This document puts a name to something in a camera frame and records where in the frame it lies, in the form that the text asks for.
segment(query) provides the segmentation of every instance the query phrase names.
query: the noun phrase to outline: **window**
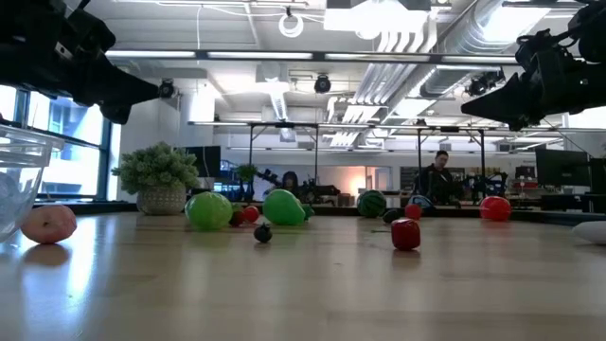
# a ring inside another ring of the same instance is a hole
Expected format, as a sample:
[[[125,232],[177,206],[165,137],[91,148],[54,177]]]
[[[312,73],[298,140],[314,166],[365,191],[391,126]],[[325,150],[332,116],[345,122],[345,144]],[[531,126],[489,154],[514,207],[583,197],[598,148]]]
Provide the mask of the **window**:
[[[62,151],[53,153],[39,193],[96,196],[98,163],[98,149],[65,143]]]
[[[71,99],[29,94],[27,125],[65,139],[51,156],[38,196],[45,198],[106,197],[110,124],[99,108]]]
[[[17,89],[0,85],[0,114],[6,120],[15,119],[15,101]]]
[[[31,93],[27,125],[99,145],[103,115],[96,105],[90,108],[82,107],[71,99],[49,99],[44,95]]]

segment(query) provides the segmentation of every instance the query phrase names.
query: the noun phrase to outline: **person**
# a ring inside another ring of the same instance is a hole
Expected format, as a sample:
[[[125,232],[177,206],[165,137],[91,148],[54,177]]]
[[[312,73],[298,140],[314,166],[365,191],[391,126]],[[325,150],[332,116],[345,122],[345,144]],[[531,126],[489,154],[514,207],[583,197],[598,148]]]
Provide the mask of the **person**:
[[[450,204],[457,202],[453,198],[453,176],[446,169],[448,153],[436,153],[434,163],[421,171],[419,177],[419,194],[427,197],[434,204]]]
[[[288,190],[298,198],[299,194],[299,180],[294,171],[287,171],[282,176],[282,189]]]

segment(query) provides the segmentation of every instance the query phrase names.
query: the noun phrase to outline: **potted plant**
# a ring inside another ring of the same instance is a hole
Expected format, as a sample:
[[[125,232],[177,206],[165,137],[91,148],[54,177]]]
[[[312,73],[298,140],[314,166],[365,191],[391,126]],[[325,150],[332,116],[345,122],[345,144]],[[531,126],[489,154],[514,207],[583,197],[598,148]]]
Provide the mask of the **potted plant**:
[[[240,193],[244,196],[244,200],[248,203],[253,201],[255,191],[253,190],[253,180],[257,175],[257,166],[255,165],[239,165],[236,168],[236,175],[240,178]],[[248,190],[244,193],[243,183],[248,184]]]
[[[187,188],[198,187],[196,156],[164,142],[122,154],[119,176],[122,190],[137,193],[137,208],[149,215],[179,214],[186,204]]]

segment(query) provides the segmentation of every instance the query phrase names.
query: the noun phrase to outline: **computer monitor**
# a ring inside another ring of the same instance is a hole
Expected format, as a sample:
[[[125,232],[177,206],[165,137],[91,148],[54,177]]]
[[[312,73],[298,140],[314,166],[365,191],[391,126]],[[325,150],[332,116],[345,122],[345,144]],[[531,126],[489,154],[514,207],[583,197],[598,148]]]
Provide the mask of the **computer monitor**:
[[[591,186],[587,153],[536,150],[540,185]]]
[[[199,177],[221,177],[221,146],[186,147],[186,153],[196,155]]]
[[[534,167],[532,166],[520,166],[515,168],[515,178],[519,179],[521,177],[534,179],[537,176],[534,173]]]

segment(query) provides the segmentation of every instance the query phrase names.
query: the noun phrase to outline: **glass bowl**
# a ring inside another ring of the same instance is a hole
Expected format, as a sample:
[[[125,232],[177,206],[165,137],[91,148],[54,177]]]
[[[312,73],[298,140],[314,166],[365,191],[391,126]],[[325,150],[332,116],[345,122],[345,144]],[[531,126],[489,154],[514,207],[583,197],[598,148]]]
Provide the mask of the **glass bowl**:
[[[45,167],[60,138],[0,126],[0,242],[5,241],[34,205]]]

